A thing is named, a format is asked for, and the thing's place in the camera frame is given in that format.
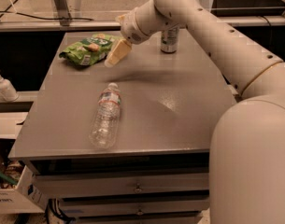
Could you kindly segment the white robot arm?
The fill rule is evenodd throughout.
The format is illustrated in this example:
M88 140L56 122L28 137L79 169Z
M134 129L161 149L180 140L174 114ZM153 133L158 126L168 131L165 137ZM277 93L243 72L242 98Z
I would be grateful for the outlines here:
M242 98L211 138L210 223L285 224L285 62L199 0L149 0L117 21L132 44L184 26Z

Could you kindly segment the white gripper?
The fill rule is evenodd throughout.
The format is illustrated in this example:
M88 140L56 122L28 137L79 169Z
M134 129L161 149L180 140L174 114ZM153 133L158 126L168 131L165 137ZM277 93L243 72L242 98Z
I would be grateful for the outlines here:
M117 16L115 20L121 25L121 34L125 39L118 39L113 43L105 60L106 67L113 67L125 58L132 50L132 44L138 45L149 39L138 27L135 10Z

